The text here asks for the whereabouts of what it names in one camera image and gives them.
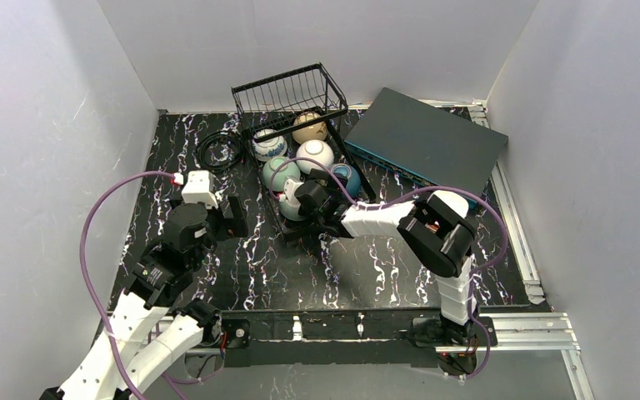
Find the black wire dish rack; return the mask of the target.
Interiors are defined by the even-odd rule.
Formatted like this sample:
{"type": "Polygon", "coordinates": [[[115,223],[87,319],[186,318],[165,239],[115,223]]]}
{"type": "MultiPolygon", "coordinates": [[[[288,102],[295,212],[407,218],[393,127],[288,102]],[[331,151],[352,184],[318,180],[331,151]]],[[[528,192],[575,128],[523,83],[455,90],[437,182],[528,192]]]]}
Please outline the black wire dish rack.
{"type": "MultiPolygon", "coordinates": [[[[295,157],[300,147],[292,135],[301,128],[321,125],[327,129],[325,142],[332,150],[336,162],[346,163],[358,171],[360,194],[374,201],[377,195],[365,174],[361,172],[354,156],[349,152],[340,135],[339,119],[348,113],[348,102],[343,91],[335,83],[327,69],[321,63],[314,63],[296,68],[288,72],[279,73],[254,82],[232,87],[232,96],[239,116],[239,132],[247,139],[247,150],[252,159],[259,179],[262,179],[263,164],[261,155],[255,147],[262,143],[262,135],[257,133],[266,129],[269,138],[281,138],[286,141],[287,150],[281,154],[295,157]]],[[[336,183],[329,183],[328,191],[341,191],[336,183]]],[[[280,212],[279,201],[274,198],[269,189],[262,183],[262,198],[265,211],[269,213],[275,228],[281,233],[286,243],[311,234],[326,233],[338,238],[350,238],[348,232],[339,222],[340,212],[346,211],[349,205],[341,206],[339,200],[347,201],[340,193],[334,196],[340,199],[333,206],[334,214],[330,212],[330,205],[323,206],[320,214],[311,213],[309,221],[293,222],[280,212]]]]}

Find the white ribbed ceramic bowl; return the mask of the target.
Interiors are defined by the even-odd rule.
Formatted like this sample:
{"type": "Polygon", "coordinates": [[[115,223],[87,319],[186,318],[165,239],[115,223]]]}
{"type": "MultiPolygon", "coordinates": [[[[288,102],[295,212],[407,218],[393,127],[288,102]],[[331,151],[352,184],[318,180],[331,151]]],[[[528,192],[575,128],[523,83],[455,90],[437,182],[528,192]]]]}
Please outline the white ribbed ceramic bowl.
{"type": "Polygon", "coordinates": [[[330,168],[335,163],[333,150],[326,142],[318,139],[302,143],[296,152],[296,158],[296,164],[304,174],[309,174],[313,169],[319,169],[316,163],[307,161],[307,158],[321,163],[326,168],[330,168]]]}

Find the orange bowl white inside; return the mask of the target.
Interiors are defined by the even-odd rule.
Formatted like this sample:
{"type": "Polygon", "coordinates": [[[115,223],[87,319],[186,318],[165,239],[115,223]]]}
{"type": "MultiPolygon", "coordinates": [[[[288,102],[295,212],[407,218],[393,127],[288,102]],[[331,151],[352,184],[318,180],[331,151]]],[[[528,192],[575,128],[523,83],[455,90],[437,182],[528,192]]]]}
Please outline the orange bowl white inside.
{"type": "Polygon", "coordinates": [[[444,190],[436,190],[432,191],[432,195],[447,204],[460,217],[465,218],[468,215],[470,204],[460,194],[444,190]]]}

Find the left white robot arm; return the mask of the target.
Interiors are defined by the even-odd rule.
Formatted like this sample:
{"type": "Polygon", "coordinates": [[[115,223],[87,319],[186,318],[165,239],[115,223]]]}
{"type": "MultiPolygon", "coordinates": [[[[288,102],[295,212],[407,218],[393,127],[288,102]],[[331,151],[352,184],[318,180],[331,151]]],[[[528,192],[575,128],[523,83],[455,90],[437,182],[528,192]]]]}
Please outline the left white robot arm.
{"type": "Polygon", "coordinates": [[[43,399],[139,398],[187,350],[222,339],[220,310],[201,299],[175,309],[170,326],[148,338],[191,285],[204,258],[221,241],[248,235],[237,195],[212,204],[183,194],[172,205],[163,233],[145,247],[127,276],[87,356],[64,383],[45,389],[43,399]]]}

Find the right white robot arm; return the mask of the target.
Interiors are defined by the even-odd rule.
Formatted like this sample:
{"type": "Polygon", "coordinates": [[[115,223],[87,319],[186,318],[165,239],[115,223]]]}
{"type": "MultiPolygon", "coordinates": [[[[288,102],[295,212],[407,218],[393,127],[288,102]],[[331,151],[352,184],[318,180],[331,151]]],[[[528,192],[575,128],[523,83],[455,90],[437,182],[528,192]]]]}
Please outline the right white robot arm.
{"type": "Polygon", "coordinates": [[[418,346],[455,344],[473,350],[477,306],[469,286],[476,231],[466,220],[466,200],[453,192],[426,190],[393,205],[350,202],[341,184],[325,172],[305,182],[290,177],[283,184],[281,209],[336,238],[402,240],[435,275],[440,296],[439,319],[410,328],[407,339],[418,346]]]}

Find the dark blue glazed bowl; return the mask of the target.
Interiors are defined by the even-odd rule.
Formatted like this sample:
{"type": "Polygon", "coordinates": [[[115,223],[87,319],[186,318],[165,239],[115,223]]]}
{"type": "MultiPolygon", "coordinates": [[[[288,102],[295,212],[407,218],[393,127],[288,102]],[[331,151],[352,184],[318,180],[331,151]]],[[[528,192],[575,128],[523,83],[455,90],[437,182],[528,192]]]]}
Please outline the dark blue glazed bowl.
{"type": "Polygon", "coordinates": [[[335,163],[330,167],[330,171],[346,181],[345,188],[352,198],[358,196],[361,190],[361,178],[354,167],[346,163],[335,163]]]}

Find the green lined ceramic bowl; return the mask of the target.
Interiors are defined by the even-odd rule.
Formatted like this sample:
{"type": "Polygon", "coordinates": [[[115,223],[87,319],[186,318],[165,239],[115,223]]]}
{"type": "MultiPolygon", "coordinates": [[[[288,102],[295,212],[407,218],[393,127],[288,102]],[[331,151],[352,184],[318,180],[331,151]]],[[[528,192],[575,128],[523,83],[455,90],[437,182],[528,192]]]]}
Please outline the green lined ceramic bowl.
{"type": "Polygon", "coordinates": [[[285,192],[279,194],[279,211],[290,221],[300,222],[308,219],[300,213],[301,203],[293,196],[285,192]]]}

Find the pale green ceramic bowl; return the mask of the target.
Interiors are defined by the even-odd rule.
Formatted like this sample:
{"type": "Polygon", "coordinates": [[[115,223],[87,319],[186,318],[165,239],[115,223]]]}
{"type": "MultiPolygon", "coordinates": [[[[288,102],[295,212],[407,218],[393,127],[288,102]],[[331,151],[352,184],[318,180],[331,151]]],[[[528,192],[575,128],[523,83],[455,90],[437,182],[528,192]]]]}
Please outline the pale green ceramic bowl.
{"type": "Polygon", "coordinates": [[[262,167],[262,182],[266,188],[273,192],[282,192],[284,183],[288,178],[301,178],[301,171],[295,162],[283,163],[289,158],[285,156],[276,156],[269,159],[262,167]]]}

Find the beige ceramic bowl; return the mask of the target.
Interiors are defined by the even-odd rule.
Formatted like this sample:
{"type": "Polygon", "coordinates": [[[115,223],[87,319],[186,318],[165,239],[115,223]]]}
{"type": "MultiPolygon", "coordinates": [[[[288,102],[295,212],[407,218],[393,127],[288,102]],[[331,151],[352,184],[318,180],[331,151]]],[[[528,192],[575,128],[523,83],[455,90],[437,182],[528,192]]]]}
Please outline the beige ceramic bowl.
{"type": "Polygon", "coordinates": [[[293,140],[298,144],[303,144],[310,140],[324,141],[328,136],[327,124],[319,121],[320,115],[316,112],[305,112],[295,118],[293,125],[297,126],[306,122],[312,122],[311,125],[296,129],[292,132],[293,140]]]}

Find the blue white patterned bowl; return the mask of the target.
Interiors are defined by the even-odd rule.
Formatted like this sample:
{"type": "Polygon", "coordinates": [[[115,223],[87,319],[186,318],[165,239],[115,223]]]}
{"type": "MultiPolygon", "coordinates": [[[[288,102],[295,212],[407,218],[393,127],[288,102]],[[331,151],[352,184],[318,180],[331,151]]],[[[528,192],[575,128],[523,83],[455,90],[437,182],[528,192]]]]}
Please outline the blue white patterned bowl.
{"type": "Polygon", "coordinates": [[[276,156],[284,156],[288,151],[288,144],[283,136],[274,137],[274,129],[267,128],[257,131],[252,138],[254,157],[262,163],[276,156]]]}

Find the grey teal network switch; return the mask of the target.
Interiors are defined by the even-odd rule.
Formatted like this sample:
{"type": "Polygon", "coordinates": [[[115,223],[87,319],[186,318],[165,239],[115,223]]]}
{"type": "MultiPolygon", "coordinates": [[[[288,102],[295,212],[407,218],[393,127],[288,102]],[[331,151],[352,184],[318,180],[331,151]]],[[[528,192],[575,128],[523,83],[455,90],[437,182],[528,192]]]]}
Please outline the grey teal network switch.
{"type": "Polygon", "coordinates": [[[508,136],[385,87],[345,143],[361,158],[421,186],[480,195],[508,136]]]}

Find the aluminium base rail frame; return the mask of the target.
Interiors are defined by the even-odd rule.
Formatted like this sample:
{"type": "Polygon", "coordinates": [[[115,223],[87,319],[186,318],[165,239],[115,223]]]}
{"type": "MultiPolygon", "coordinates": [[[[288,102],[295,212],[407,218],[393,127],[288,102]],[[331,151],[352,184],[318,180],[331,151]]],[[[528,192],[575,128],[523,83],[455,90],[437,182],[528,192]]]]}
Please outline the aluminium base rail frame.
{"type": "Polygon", "coordinates": [[[482,362],[478,352],[558,350],[569,367],[575,396],[593,397],[569,318],[556,312],[486,313],[464,325],[431,309],[335,310],[332,312],[227,312],[211,322],[194,317],[146,322],[142,337],[93,347],[83,381],[96,383],[95,367],[110,356],[114,395],[144,392],[185,355],[219,356],[229,368],[252,365],[399,364],[438,365],[465,379],[482,362]]]}

